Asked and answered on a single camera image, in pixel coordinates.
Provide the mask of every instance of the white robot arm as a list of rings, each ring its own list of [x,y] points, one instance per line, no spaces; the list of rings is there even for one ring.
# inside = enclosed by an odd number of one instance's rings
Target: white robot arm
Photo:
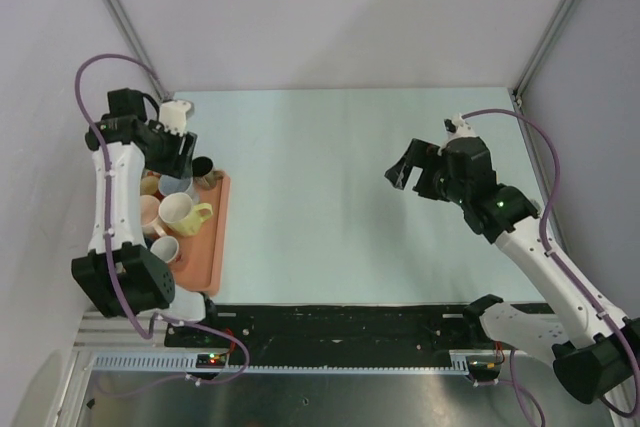
[[[404,189],[411,169],[421,168],[413,190],[421,197],[458,204],[469,227],[525,273],[559,320],[525,314],[488,295],[465,309],[478,335],[510,344],[552,366],[569,393],[583,403],[593,402],[632,373],[612,327],[637,356],[640,319],[630,320],[605,298],[548,233],[540,238],[538,209],[518,189],[497,183],[489,149],[461,116],[446,120],[445,128],[448,139],[443,145],[413,139],[385,177]],[[582,291],[570,275],[582,284]],[[603,309],[592,305],[585,292]]]
[[[119,286],[134,314],[156,311],[197,322],[207,314],[207,299],[176,285],[167,264],[146,248],[139,200],[145,167],[173,177],[191,175],[196,136],[186,131],[186,118],[193,105],[166,102],[159,108],[159,120],[147,121],[143,99],[144,94],[129,89],[109,92],[110,113],[96,126],[106,142],[110,171],[93,132],[85,137],[96,173],[95,221],[88,255],[74,259],[71,271],[105,317],[124,315],[109,277],[108,241]]]

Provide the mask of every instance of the pink tray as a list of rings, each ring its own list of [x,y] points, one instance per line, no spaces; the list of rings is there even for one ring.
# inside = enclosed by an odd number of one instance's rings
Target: pink tray
[[[171,265],[173,278],[180,287],[192,292],[206,292],[214,296],[220,290],[224,233],[227,225],[227,208],[231,178],[222,171],[213,190],[203,190],[196,185],[200,202],[213,206],[213,216],[193,237],[176,237],[180,242],[183,259]]]

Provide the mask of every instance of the light blue table surface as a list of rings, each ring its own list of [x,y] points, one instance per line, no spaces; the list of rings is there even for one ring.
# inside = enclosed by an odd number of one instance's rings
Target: light blue table surface
[[[506,89],[181,92],[196,153],[231,177],[220,303],[540,300],[520,270],[471,232],[455,205],[402,192],[384,172],[443,119],[512,110]],[[472,119],[499,181],[541,201],[517,122]]]

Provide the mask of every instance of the cable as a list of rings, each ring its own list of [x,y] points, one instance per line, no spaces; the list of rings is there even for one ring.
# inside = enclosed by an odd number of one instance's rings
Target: cable
[[[231,329],[224,329],[224,331],[233,337],[233,332],[231,332]],[[231,357],[231,354],[233,354],[234,350],[236,350],[236,344],[235,342],[231,342],[231,347],[229,347],[229,350],[227,350],[227,361],[229,360],[229,357]]]
[[[494,386],[500,385],[500,384],[510,385],[511,387],[514,387],[513,380],[495,379],[495,380],[489,380],[489,381],[486,381],[486,382],[478,382],[477,380],[473,379],[472,377],[467,377],[467,378],[471,382],[473,382],[473,386],[474,387],[494,387]],[[527,397],[531,401],[531,403],[534,405],[534,407],[538,411],[538,415],[540,416],[540,421],[541,421],[540,422],[540,427],[546,427],[547,419],[544,416],[544,412],[542,411],[542,406],[540,405],[538,400],[533,396],[533,394],[531,392],[529,392],[528,389],[526,389],[526,388],[524,388],[522,386],[518,386],[518,389],[520,390],[520,392],[525,397]],[[528,417],[527,420],[529,420],[529,418],[531,418],[530,425],[532,427],[538,427],[538,425],[535,423],[535,421],[533,420],[531,415],[529,415],[528,411],[527,411],[527,413],[525,415]]]
[[[522,394],[525,392],[525,388],[518,383],[518,379],[516,377],[516,363],[514,362],[515,357],[516,357],[516,349],[512,349],[511,354],[509,354],[509,372],[511,373],[511,385],[513,385],[513,391],[516,393],[516,399],[518,400],[518,405],[520,405],[520,410],[522,410],[522,413],[527,419],[527,422],[529,422],[529,425],[531,427],[537,427],[537,424],[533,420],[533,417],[531,417],[531,414],[529,414],[529,411],[527,410],[527,406],[524,402],[524,398],[522,397]],[[538,408],[538,412],[540,413],[540,417],[542,418],[541,427],[544,427],[545,418],[544,418],[544,414],[542,413],[542,408],[540,407],[540,404],[538,404],[538,401],[533,398],[533,396],[530,396],[530,398],[533,400],[533,403]]]
[[[553,186],[551,188],[551,194],[549,195],[549,199],[547,200],[547,205],[544,207],[544,211],[542,212],[542,217],[540,219],[539,225],[539,236],[547,252],[550,252],[549,256],[553,259],[556,265],[560,268],[560,270],[571,280],[571,282],[575,285],[575,287],[580,291],[580,293],[589,301],[593,308],[596,309],[598,315],[604,320],[607,326],[611,329],[611,331],[615,334],[617,339],[622,344],[622,347],[629,358],[629,363],[631,365],[631,370],[633,372],[633,379],[636,388],[636,400],[633,408],[629,412],[624,412],[620,410],[618,407],[610,403],[604,397],[601,399],[602,402],[613,412],[618,414],[620,417],[631,418],[635,417],[638,412],[640,412],[640,367],[638,366],[638,359],[633,353],[633,349],[629,345],[629,341],[622,334],[620,328],[613,321],[611,316],[607,313],[604,306],[598,301],[598,299],[587,289],[587,287],[582,283],[582,281],[571,271],[569,266],[560,258],[560,256],[552,250],[551,244],[549,243],[549,239],[547,236],[547,224],[549,222],[549,216],[551,215],[551,211],[553,209],[553,205],[555,204],[558,196],[558,188],[560,186],[560,157],[558,156],[558,152],[555,148],[555,145],[551,141],[549,135],[535,122],[527,119],[524,115],[517,114],[515,112],[511,112],[509,110],[504,109],[485,109],[485,110],[477,110],[475,112],[470,112],[462,116],[463,119],[470,119],[471,117],[477,117],[479,115],[485,114],[504,114],[509,115],[511,117],[515,117],[516,119],[525,122],[530,125],[540,136],[544,139],[551,151],[551,156],[553,157],[553,167],[554,167],[554,179]]]
[[[205,384],[224,384],[227,382],[230,382],[231,380],[235,379],[236,377],[238,377],[239,375],[241,375],[242,373],[244,373],[245,370],[247,370],[247,368],[249,367],[249,362],[250,362],[250,355],[249,355],[249,350],[247,349],[247,347],[240,341],[238,340],[236,337],[226,334],[224,332],[220,332],[219,330],[213,329],[211,327],[207,327],[204,325],[200,325],[196,322],[189,322],[189,321],[183,321],[180,319],[174,319],[173,317],[169,317],[166,315],[160,315],[158,313],[155,313],[154,315],[151,316],[151,320],[149,321],[149,329],[147,331],[144,330],[144,328],[142,327],[142,325],[140,325],[140,322],[138,322],[137,317],[135,316],[135,314],[133,313],[133,311],[131,310],[131,306],[129,305],[129,302],[127,302],[127,298],[124,295],[124,292],[122,290],[122,287],[120,286],[120,282],[118,280],[118,274],[116,271],[116,266],[115,266],[115,262],[114,262],[114,258],[113,258],[113,250],[112,250],[112,234],[110,233],[112,225],[111,225],[111,201],[112,201],[112,177],[111,175],[109,175],[108,173],[111,171],[111,158],[109,157],[109,150],[107,148],[107,143],[104,139],[104,137],[102,136],[102,134],[100,133],[100,130],[96,127],[95,123],[93,122],[93,119],[91,118],[91,116],[89,115],[89,112],[87,111],[86,106],[84,105],[84,102],[82,100],[82,94],[81,94],[81,90],[80,90],[80,86],[81,86],[81,81],[82,81],[82,74],[84,73],[84,71],[87,69],[87,67],[89,67],[91,64],[98,62],[99,60],[103,60],[103,59],[120,59],[120,60],[126,60],[128,62],[134,63],[140,67],[142,67],[149,75],[151,75],[154,79],[156,79],[159,82],[158,77],[156,76],[155,72],[153,72],[153,70],[151,70],[148,66],[146,66],[145,64],[143,64],[142,62],[140,62],[139,60],[133,58],[133,57],[129,57],[127,55],[122,55],[122,54],[100,54],[100,55],[96,55],[91,57],[90,59],[86,60],[85,62],[83,62],[83,64],[78,68],[78,71],[76,72],[76,77],[75,77],[75,82],[74,82],[74,91],[75,91],[75,96],[76,96],[76,101],[78,103],[78,107],[80,108],[80,112],[82,113],[82,116],[85,118],[85,120],[87,121],[87,123],[89,124],[89,128],[93,131],[94,135],[96,136],[96,138],[98,139],[98,143],[100,144],[100,149],[102,151],[102,155],[103,155],[103,159],[104,159],[104,167],[105,167],[105,205],[104,205],[104,244],[105,244],[105,252],[106,252],[106,257],[107,257],[107,270],[109,272],[109,279],[111,280],[111,285],[113,287],[113,291],[116,295],[116,298],[118,299],[118,302],[120,303],[122,310],[124,312],[124,314],[126,315],[127,319],[129,319],[129,322],[131,323],[131,325],[133,326],[133,328],[138,332],[138,334],[140,334],[140,336],[143,339],[151,339],[153,338],[153,331],[154,331],[154,325],[155,325],[155,321],[156,320],[165,320],[169,323],[172,324],[176,324],[179,326],[185,325],[188,327],[192,327],[195,329],[199,329],[202,330],[204,332],[208,332],[210,334],[214,334],[217,335],[218,337],[222,337],[225,338],[227,340],[229,340],[232,343],[237,344],[240,349],[242,350],[242,352],[244,353],[244,357],[245,357],[245,361],[244,364],[242,365],[242,367],[240,367],[240,369],[234,373],[233,375],[231,375],[230,377],[227,377],[223,380],[209,380],[209,381],[205,381],[204,379],[198,379],[196,380],[196,385],[200,385],[200,383],[205,383]],[[176,376],[169,376],[167,377],[165,381],[168,380],[173,380],[176,378]],[[148,388],[153,387],[155,385],[158,385],[159,382],[154,382],[153,384],[150,384],[150,386],[148,386]]]
[[[495,354],[496,354],[495,365],[504,364],[507,358],[505,357],[504,350],[502,349],[502,342],[495,343]]]

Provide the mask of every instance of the mug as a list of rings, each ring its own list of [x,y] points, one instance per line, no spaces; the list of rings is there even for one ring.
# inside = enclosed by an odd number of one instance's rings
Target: mug
[[[193,179],[191,177],[188,179],[176,179],[175,177],[163,175],[160,177],[160,181],[158,182],[158,190],[163,197],[168,197],[177,192],[184,192],[191,197],[194,204],[200,202],[200,196],[196,192],[196,188],[193,186]]]
[[[182,260],[180,243],[178,242],[178,239],[171,237],[170,235],[156,240],[149,250],[153,255],[167,264],[180,262]]]
[[[196,181],[196,184],[205,190],[215,188],[218,182],[218,174],[215,171],[213,160],[209,157],[193,159],[191,170],[193,171],[193,180]]]
[[[158,196],[158,182],[160,179],[154,175],[148,175],[140,180],[140,195]]]
[[[165,225],[160,220],[160,201],[153,195],[140,196],[140,224],[142,233],[151,237],[164,237]]]
[[[171,194],[160,203],[160,219],[185,237],[196,235],[202,224],[213,215],[211,204],[194,205],[184,192]]]

